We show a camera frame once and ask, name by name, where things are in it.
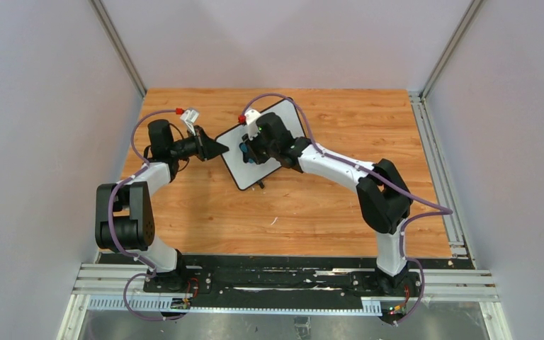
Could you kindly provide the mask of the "blue black whiteboard eraser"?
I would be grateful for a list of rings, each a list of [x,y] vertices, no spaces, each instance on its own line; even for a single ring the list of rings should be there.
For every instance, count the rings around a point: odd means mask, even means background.
[[[246,163],[246,164],[254,164],[255,163],[255,159],[253,157],[253,154],[250,151],[249,147],[245,143],[243,143],[243,142],[240,143],[239,144],[239,149],[242,152],[242,159],[243,159],[244,163]]]

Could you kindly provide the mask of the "white whiteboard black frame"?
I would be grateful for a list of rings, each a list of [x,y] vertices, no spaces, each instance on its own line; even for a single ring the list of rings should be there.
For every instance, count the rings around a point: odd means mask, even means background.
[[[305,129],[300,120],[300,115],[295,106],[287,99],[282,99],[273,105],[261,110],[261,113],[275,113],[280,117],[293,137],[304,137]],[[247,134],[247,127],[237,124],[215,138],[215,141],[228,147],[228,151],[222,154],[222,159],[230,172],[237,188],[241,191],[258,184],[264,178],[281,168],[281,164],[274,158],[270,158],[264,164],[244,162],[243,152],[239,144]]]

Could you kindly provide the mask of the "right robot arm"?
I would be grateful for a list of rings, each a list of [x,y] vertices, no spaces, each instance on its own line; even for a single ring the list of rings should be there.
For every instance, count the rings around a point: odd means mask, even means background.
[[[246,128],[239,145],[244,162],[264,164],[275,159],[283,168],[320,176],[358,196],[365,223],[376,233],[379,283],[392,288],[408,273],[402,228],[412,199],[395,165],[382,159],[377,164],[361,162],[331,152],[308,137],[296,137],[275,113],[249,110],[239,117]]]

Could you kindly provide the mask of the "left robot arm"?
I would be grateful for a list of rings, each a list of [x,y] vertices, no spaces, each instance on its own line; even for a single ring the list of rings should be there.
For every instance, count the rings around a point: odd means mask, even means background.
[[[154,120],[147,129],[150,144],[142,154],[140,169],[124,180],[96,189],[95,239],[99,248],[146,265],[151,277],[181,281],[186,277],[182,254],[156,235],[151,197],[176,178],[181,161],[195,157],[205,162],[229,148],[207,136],[198,125],[192,134],[179,140],[174,138],[168,120]]]

